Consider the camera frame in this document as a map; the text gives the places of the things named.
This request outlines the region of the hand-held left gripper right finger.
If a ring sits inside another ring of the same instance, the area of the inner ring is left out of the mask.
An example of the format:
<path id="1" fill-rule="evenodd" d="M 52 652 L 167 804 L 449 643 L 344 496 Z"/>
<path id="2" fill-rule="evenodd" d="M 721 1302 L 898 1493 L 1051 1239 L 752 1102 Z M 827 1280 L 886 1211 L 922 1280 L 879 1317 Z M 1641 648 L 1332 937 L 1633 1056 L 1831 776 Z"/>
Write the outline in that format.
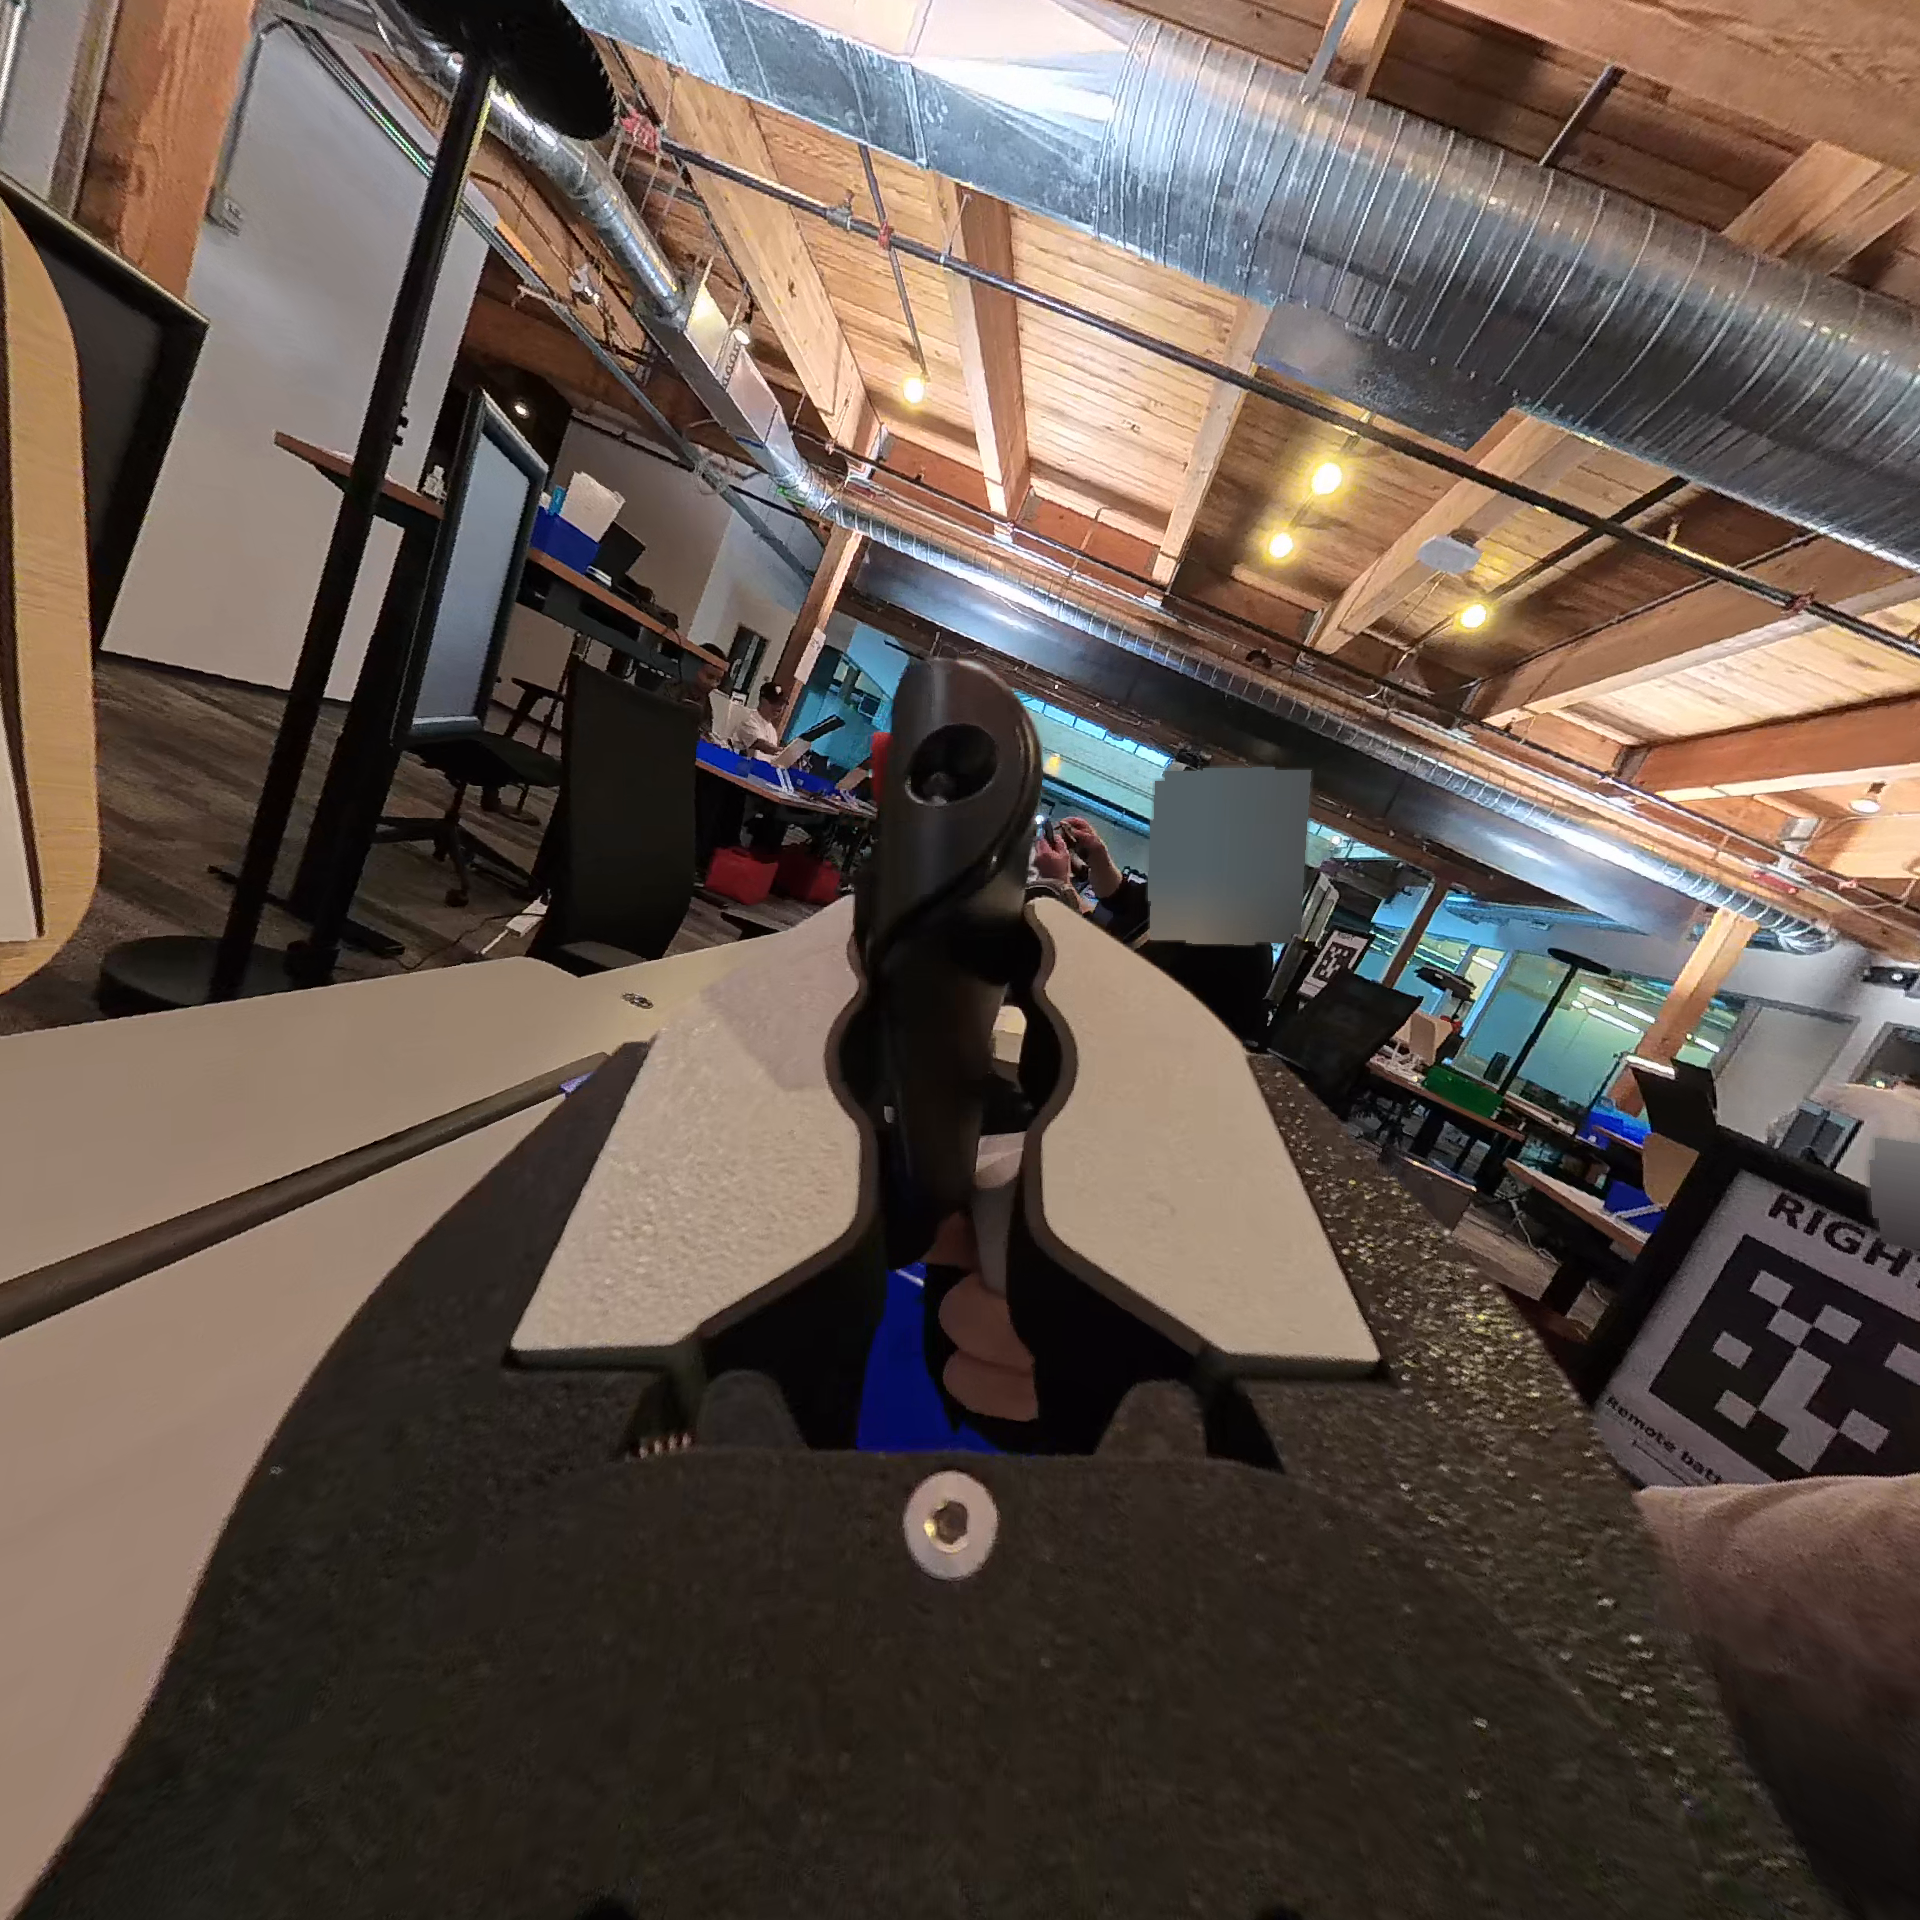
<path id="1" fill-rule="evenodd" d="M 1103 1436 L 1137 1385 L 1376 1385 L 1383 1353 L 1234 1033 L 1059 900 L 1030 1033 L 1057 1072 L 1023 1152 L 1039 1436 Z"/>

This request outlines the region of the black framed display on stand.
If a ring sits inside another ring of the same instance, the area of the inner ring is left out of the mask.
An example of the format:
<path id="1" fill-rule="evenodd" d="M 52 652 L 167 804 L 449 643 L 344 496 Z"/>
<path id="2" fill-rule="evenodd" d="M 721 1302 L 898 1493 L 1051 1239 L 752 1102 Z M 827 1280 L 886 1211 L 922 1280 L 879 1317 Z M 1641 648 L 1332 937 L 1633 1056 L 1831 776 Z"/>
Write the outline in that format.
<path id="1" fill-rule="evenodd" d="M 476 390 L 426 577 L 396 747 L 482 731 L 546 477 L 510 413 Z"/>

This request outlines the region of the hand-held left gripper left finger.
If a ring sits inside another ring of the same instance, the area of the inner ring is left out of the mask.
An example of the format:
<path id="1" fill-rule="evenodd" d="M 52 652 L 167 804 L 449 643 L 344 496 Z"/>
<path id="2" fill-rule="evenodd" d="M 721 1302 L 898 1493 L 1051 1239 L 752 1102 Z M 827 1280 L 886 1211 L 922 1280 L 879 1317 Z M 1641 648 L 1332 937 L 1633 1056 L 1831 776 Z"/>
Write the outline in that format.
<path id="1" fill-rule="evenodd" d="M 802 1436 L 856 1436 L 887 1296 L 874 1128 L 835 1062 L 856 905 L 736 953 L 648 1044 L 512 1355 L 671 1373 L 683 1401 L 763 1373 Z"/>

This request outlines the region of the slim silver air duct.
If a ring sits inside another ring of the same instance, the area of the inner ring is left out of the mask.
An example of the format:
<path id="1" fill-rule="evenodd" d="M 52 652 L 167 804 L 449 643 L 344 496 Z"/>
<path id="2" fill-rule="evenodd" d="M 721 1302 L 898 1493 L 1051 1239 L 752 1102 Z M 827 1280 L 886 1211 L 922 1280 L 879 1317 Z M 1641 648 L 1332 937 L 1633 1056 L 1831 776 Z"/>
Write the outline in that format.
<path id="1" fill-rule="evenodd" d="M 455 86 L 472 59 L 487 62 L 490 131 L 561 191 L 609 251 L 666 361 L 782 494 L 804 512 L 891 543 L 876 516 L 848 503 L 798 453 L 777 405 L 750 395 L 758 367 L 748 357 L 739 352 L 723 363 L 695 340 L 690 291 L 596 147 L 617 123 L 617 95 L 577 14 L 546 1 L 398 1 L 379 4 L 379 14 L 398 24 L 409 63 L 427 79 Z"/>

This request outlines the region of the dark wall monitor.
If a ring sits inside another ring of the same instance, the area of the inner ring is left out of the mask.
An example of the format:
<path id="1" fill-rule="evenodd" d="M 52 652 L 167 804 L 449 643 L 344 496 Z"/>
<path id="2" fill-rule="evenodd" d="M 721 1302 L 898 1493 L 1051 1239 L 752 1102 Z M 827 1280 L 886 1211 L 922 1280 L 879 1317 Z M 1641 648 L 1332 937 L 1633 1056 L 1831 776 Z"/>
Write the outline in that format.
<path id="1" fill-rule="evenodd" d="M 22 182 L 3 193 L 65 304 L 81 366 L 91 644 L 105 644 L 209 323 Z"/>

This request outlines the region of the black office chair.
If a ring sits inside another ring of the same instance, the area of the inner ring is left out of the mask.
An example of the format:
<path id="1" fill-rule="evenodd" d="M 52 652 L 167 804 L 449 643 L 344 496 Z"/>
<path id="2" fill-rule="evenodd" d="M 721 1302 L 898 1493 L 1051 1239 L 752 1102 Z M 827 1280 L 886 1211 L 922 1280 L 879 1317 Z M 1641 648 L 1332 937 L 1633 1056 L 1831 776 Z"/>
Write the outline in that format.
<path id="1" fill-rule="evenodd" d="M 697 879 L 695 710 L 579 662 L 562 782 L 542 840 L 546 912 L 531 957 L 569 974 L 658 959 Z"/>

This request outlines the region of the black remote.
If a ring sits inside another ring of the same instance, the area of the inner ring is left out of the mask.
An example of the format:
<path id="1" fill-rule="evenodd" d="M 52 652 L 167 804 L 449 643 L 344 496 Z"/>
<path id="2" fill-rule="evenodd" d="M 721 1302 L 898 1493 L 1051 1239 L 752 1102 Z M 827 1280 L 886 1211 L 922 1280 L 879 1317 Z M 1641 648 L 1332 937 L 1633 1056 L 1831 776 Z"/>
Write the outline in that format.
<path id="1" fill-rule="evenodd" d="M 994 1024 L 1039 961 L 1024 888 L 1040 742 L 1018 694 L 968 657 L 905 670 L 890 740 L 835 1062 L 887 1261 L 913 1264 L 971 1197 L 1003 1102 Z"/>

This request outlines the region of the instruction sheet on stand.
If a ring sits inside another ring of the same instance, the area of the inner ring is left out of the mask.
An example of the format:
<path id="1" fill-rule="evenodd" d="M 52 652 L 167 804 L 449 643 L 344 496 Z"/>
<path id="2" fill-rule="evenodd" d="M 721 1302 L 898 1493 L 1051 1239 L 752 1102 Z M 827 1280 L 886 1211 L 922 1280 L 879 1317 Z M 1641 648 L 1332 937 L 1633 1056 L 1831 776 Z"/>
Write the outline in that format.
<path id="1" fill-rule="evenodd" d="M 12 208 L 6 230 L 6 959 L 43 968 L 102 869 L 81 352 Z"/>

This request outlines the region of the large silver air duct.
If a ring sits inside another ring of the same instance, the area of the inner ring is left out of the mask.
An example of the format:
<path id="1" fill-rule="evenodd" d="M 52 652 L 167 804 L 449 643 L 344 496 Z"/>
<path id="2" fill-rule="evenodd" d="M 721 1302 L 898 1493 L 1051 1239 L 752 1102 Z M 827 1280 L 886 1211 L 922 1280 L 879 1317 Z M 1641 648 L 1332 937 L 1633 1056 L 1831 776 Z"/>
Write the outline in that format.
<path id="1" fill-rule="evenodd" d="M 1118 4 L 571 4 L 704 84 L 1310 309 L 1916 567 L 1916 310 Z"/>

